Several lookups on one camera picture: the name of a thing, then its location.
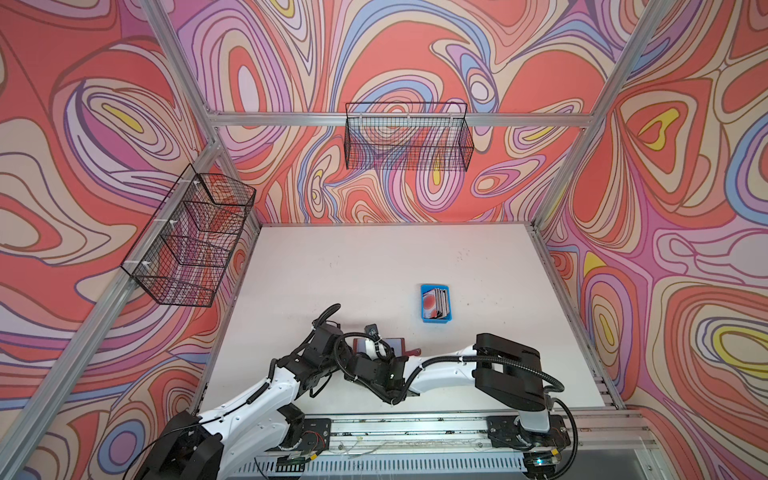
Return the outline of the red leather card holder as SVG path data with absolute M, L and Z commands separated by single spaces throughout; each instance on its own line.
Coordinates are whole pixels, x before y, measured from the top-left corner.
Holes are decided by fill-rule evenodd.
M 415 357 L 420 356 L 422 353 L 420 348 L 407 349 L 404 338 L 385 338 L 378 346 L 376 346 L 372 340 L 355 338 L 353 342 L 353 350 L 356 353 L 366 355 L 370 359 L 383 357 L 388 351 L 391 351 L 395 357 Z

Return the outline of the blue plastic card tray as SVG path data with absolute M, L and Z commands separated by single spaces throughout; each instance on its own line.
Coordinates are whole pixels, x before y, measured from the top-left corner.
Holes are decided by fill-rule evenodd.
M 422 284 L 421 319 L 424 323 L 445 324 L 452 320 L 450 289 L 447 285 Z

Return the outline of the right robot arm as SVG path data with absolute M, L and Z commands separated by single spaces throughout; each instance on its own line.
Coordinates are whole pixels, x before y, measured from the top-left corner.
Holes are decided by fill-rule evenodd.
M 506 338 L 481 333 L 475 343 L 455 353 L 431 357 L 397 356 L 375 331 L 336 338 L 330 348 L 344 378 L 397 406 L 410 397 L 444 388 L 472 386 L 516 414 L 497 435 L 503 446 L 531 451 L 563 449 L 576 442 L 568 429 L 571 414 L 552 413 L 565 385 L 541 369 L 538 350 Z

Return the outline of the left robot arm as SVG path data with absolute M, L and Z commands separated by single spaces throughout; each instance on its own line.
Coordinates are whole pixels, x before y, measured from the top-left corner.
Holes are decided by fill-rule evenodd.
M 175 415 L 123 477 L 225 479 L 253 455 L 300 446 L 305 414 L 294 402 L 338 370 L 336 341 L 343 332 L 331 316 L 340 309 L 339 303 L 326 308 L 300 345 L 271 360 L 254 386 L 200 415 Z

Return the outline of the stack of credit cards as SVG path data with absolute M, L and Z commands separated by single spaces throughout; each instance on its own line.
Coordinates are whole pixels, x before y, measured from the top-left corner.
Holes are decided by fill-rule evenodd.
M 422 296 L 423 317 L 427 320 L 442 320 L 450 313 L 448 293 L 444 288 L 433 288 Z

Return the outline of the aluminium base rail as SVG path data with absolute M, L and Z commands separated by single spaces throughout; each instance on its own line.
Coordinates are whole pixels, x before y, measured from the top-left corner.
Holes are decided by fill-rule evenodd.
M 288 407 L 240 441 L 193 426 L 169 456 L 178 479 L 668 479 L 648 427 L 627 411 L 556 410 L 548 433 L 502 411 L 299 414 Z

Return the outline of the aluminium cage frame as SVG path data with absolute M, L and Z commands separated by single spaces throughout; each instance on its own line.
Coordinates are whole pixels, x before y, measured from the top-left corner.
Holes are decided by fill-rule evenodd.
M 511 126 L 473 131 L 465 174 L 353 174 L 342 132 L 203 124 L 203 111 L 339 111 L 403 95 L 473 113 L 586 113 L 642 1 L 166 1 L 202 94 L 184 91 L 138 1 L 1 5 L 1 431 L 8 434 L 176 178 L 256 189 L 262 220 L 529 220 L 575 136 L 495 187 Z

